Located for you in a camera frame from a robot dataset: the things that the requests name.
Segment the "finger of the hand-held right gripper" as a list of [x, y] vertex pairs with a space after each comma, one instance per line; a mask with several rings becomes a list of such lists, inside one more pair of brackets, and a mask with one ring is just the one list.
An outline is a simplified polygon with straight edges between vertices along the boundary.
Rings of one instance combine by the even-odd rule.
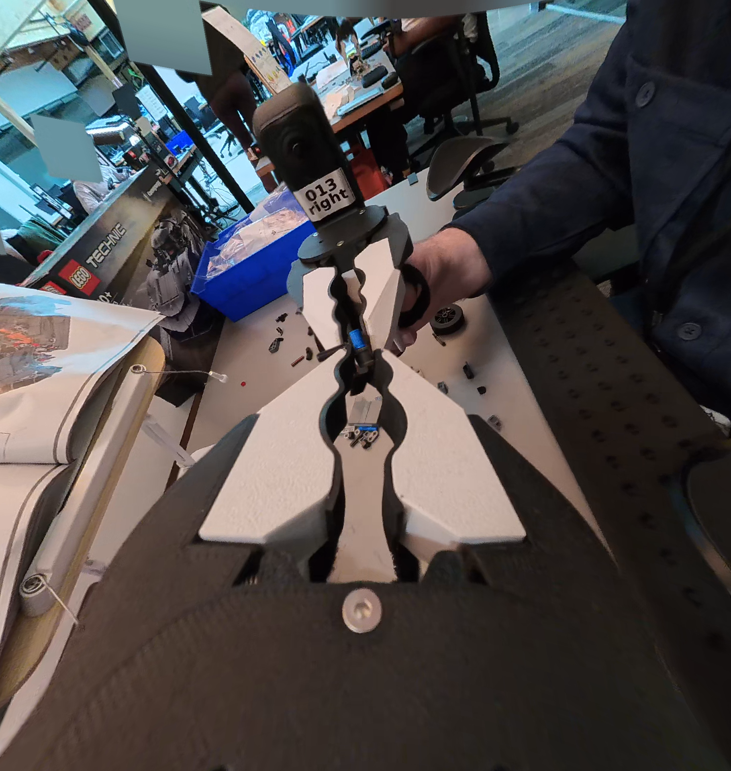
[[371, 347], [401, 355], [406, 346], [398, 331], [398, 319], [406, 286], [394, 265], [389, 241], [368, 245], [355, 258], [354, 267], [341, 277]]
[[349, 344], [349, 331], [362, 329], [365, 301], [356, 269], [317, 267], [304, 275], [302, 294], [303, 316], [324, 350]]

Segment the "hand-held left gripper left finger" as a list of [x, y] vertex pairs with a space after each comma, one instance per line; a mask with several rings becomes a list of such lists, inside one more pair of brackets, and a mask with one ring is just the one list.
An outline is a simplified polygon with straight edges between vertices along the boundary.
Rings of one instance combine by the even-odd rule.
[[334, 351], [245, 419], [236, 460], [198, 535], [288, 554], [312, 581], [332, 572], [344, 519], [341, 458], [349, 351]]

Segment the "blue and black lego connector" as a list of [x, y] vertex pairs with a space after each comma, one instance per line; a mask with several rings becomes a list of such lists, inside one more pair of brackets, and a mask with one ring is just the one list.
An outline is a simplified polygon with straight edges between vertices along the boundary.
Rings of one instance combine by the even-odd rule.
[[357, 396], [363, 393], [370, 382], [374, 367], [374, 355], [369, 337], [360, 328], [349, 331], [349, 348], [351, 349], [352, 377], [349, 394]]

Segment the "lego instruction booklet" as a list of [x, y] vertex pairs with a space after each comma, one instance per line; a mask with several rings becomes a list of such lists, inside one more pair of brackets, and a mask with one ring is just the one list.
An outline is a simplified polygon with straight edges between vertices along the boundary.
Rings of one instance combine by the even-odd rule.
[[0, 649], [47, 488], [65, 481], [75, 430], [102, 380], [158, 312], [0, 284]]

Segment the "person's right forearm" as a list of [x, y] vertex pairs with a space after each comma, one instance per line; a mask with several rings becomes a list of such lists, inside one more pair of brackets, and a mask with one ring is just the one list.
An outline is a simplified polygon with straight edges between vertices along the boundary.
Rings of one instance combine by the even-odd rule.
[[631, 87], [634, 25], [622, 25], [572, 125], [453, 227], [471, 236], [493, 281], [529, 258], [566, 255], [606, 227], [634, 219]]

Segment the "scattered loose lego pieces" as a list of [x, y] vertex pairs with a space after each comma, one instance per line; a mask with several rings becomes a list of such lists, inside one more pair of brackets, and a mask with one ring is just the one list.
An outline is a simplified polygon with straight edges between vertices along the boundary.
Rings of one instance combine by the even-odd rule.
[[[275, 322], [277, 324], [276, 326], [276, 333], [277, 336], [272, 340], [272, 343], [268, 347], [268, 352], [270, 354], [276, 353], [281, 346], [281, 343], [284, 341], [284, 330], [282, 327], [279, 326], [280, 322], [284, 322], [288, 316], [288, 313], [280, 314], [276, 317]], [[439, 342], [442, 346], [446, 346], [447, 342], [445, 340], [446, 337], [438, 337], [434, 335], [430, 329], [431, 335], [433, 338]], [[312, 330], [312, 327], [309, 326], [307, 330], [307, 334], [310, 337], [313, 337], [315, 340], [315, 344], [317, 346], [317, 349], [319, 352], [323, 352], [323, 346], [322, 343], [319, 342], [316, 337], [314, 336], [314, 331]], [[305, 349], [305, 353], [303, 356], [298, 357], [295, 361], [292, 362], [291, 367], [295, 367], [298, 365], [301, 361], [312, 361], [314, 358], [314, 352], [312, 351], [312, 348], [307, 346]], [[465, 377], [468, 380], [472, 380], [474, 378], [474, 371], [471, 369], [469, 362], [466, 362], [463, 366], [463, 373], [465, 374]], [[479, 386], [476, 387], [477, 391], [480, 395], [486, 394], [486, 387], [485, 386]], [[441, 391], [443, 394], [448, 395], [449, 394], [449, 387], [446, 381], [438, 381], [437, 383], [437, 389]], [[367, 401], [363, 399], [357, 399], [355, 400], [355, 405], [353, 407], [353, 412], [351, 414], [351, 417], [349, 418], [348, 427], [345, 428], [343, 432], [343, 436], [350, 442], [350, 447], [354, 447], [357, 444], [360, 444], [364, 450], [368, 450], [372, 447], [373, 443], [379, 438], [380, 435], [380, 429], [377, 427], [377, 414], [376, 414], [376, 404], [379, 402], [381, 397], [375, 397], [372, 401]], [[500, 418], [496, 415], [488, 416], [486, 421], [497, 431], [502, 431], [502, 421]]]

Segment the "lego set box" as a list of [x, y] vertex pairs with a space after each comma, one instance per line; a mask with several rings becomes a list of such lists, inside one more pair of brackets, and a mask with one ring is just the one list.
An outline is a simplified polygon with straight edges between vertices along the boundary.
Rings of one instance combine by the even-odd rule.
[[185, 340], [215, 312], [194, 294], [210, 230], [151, 167], [115, 188], [23, 282], [72, 297], [148, 309]]

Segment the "person's right hand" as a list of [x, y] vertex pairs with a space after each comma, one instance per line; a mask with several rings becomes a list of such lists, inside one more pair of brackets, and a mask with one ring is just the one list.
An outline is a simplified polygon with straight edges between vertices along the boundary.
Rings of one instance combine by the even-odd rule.
[[475, 240], [457, 228], [446, 228], [414, 246], [408, 260], [425, 277], [430, 303], [424, 315], [401, 327], [388, 350], [400, 356], [417, 340], [419, 330], [441, 308], [482, 292], [493, 281], [486, 260]]

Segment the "blue storage bin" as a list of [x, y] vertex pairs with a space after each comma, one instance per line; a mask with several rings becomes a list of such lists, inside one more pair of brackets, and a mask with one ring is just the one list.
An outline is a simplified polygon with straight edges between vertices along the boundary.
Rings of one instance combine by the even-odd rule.
[[216, 236], [204, 247], [192, 287], [194, 294], [233, 322], [244, 318], [286, 293], [287, 277], [298, 249], [313, 232], [313, 225], [300, 227], [209, 280], [208, 245], [215, 242]]

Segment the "clear plastic bags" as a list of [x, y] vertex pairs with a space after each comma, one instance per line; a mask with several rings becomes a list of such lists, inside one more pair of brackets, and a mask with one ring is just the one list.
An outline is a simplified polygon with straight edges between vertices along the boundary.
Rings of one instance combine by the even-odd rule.
[[251, 214], [227, 227], [208, 245], [206, 278], [222, 274], [281, 237], [311, 225], [292, 191], [280, 184]]

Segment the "grey mesh chair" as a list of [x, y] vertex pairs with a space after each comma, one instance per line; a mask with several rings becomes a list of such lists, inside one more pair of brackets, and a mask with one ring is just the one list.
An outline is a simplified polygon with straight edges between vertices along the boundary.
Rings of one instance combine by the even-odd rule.
[[427, 196], [431, 201], [444, 198], [459, 184], [463, 198], [478, 202], [484, 194], [511, 178], [519, 167], [499, 168], [494, 157], [505, 150], [506, 142], [491, 137], [455, 137], [443, 142], [433, 155], [427, 176]]

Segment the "white book stand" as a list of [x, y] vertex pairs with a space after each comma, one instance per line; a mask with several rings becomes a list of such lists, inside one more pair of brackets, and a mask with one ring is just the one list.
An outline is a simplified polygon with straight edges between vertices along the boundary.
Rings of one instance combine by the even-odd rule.
[[71, 599], [102, 518], [138, 436], [144, 431], [180, 468], [194, 463], [179, 441], [148, 413], [163, 375], [133, 374], [143, 364], [161, 370], [163, 350], [149, 337], [108, 376], [79, 426], [81, 454], [67, 465], [0, 464], [0, 710], [33, 673], [60, 622], [55, 607], [23, 614], [19, 586], [43, 573], [76, 614]]

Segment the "black perforated mat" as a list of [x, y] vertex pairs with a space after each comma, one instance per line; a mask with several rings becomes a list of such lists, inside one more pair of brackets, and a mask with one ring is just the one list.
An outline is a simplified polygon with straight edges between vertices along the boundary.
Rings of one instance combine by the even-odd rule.
[[491, 298], [671, 654], [731, 689], [731, 440], [571, 261], [516, 268]]

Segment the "black office chair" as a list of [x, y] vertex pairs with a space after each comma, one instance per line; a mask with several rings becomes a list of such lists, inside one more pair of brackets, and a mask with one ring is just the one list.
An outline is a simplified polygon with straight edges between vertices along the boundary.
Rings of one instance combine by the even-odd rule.
[[466, 68], [467, 96], [470, 103], [471, 119], [457, 121], [456, 128], [467, 135], [475, 132], [482, 136], [484, 128], [503, 126], [508, 136], [519, 129], [519, 123], [509, 116], [482, 120], [477, 97], [491, 91], [500, 81], [500, 68], [494, 44], [490, 35], [485, 12], [466, 14], [463, 19], [463, 64]]

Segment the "person's navy jacket torso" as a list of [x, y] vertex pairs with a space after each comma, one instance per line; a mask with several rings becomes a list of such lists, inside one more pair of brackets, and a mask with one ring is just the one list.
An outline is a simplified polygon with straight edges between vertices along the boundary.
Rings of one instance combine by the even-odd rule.
[[640, 283], [630, 314], [731, 424], [731, 2], [628, 2], [623, 66]]

